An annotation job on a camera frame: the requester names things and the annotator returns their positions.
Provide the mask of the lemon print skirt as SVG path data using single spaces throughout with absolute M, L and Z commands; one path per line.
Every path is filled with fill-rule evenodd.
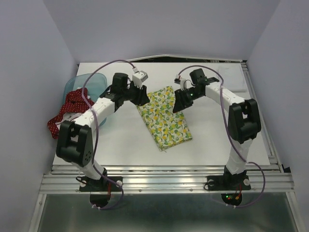
M 160 151 L 193 139 L 182 112 L 173 113 L 175 93 L 171 86 L 147 94 L 150 102 L 137 110 Z

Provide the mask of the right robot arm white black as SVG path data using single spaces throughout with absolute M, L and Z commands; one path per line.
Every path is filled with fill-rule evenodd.
M 239 184 L 239 177 L 245 174 L 247 157 L 253 140 L 261 131 L 261 119 L 255 99 L 245 99 L 224 87 L 224 79 L 220 74 L 208 78 L 202 66 L 190 72 L 191 87 L 187 88 L 187 79 L 177 74 L 174 82 L 180 85 L 175 93 L 173 112 L 179 112 L 193 105 L 194 100 L 201 97 L 212 99 L 220 105 L 225 131 L 231 144 L 231 150 L 223 185 L 232 189 Z

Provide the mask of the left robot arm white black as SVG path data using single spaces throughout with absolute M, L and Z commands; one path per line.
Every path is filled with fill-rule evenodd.
M 97 101 L 74 121 L 60 124 L 56 155 L 71 163 L 91 179 L 96 190 L 107 186 L 106 169 L 95 161 L 100 123 L 115 113 L 125 101 L 136 106 L 149 103 L 147 87 L 143 84 L 148 74 L 138 71 L 129 78 L 125 73 L 115 73 L 112 84 L 100 95 Z

